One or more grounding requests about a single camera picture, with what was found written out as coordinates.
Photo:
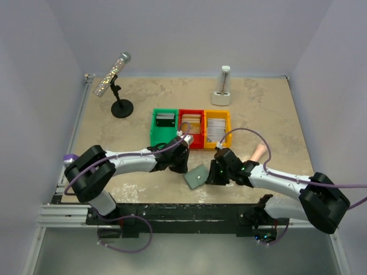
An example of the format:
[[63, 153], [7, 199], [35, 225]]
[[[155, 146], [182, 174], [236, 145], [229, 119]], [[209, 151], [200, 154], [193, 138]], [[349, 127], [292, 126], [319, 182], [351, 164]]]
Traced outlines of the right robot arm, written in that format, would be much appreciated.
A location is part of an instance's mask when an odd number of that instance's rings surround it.
[[218, 150], [210, 162], [206, 184], [262, 188], [278, 193], [266, 194], [244, 216], [254, 226], [274, 219], [298, 219], [316, 229], [333, 234], [350, 207], [350, 201], [323, 173], [296, 176], [266, 169], [253, 160], [241, 161], [230, 148]]

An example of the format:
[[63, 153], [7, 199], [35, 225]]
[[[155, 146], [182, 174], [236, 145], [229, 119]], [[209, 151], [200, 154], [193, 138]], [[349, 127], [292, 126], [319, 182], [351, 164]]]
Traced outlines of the teal leather card holder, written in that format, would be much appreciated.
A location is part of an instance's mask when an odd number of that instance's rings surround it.
[[191, 190], [201, 187], [205, 184], [209, 175], [209, 170], [203, 164], [195, 167], [183, 175], [186, 183]]

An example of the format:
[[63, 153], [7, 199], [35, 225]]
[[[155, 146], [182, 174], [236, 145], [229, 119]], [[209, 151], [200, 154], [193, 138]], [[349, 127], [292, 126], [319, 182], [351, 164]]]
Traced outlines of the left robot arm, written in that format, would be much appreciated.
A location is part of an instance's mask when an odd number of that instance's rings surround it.
[[69, 181], [64, 194], [71, 188], [80, 203], [90, 204], [99, 218], [108, 225], [119, 218], [119, 210], [105, 186], [117, 175], [132, 172], [157, 172], [170, 169], [178, 174], [188, 172], [192, 135], [176, 136], [161, 149], [147, 147], [133, 152], [105, 151], [100, 145], [90, 147], [66, 166], [64, 175]]

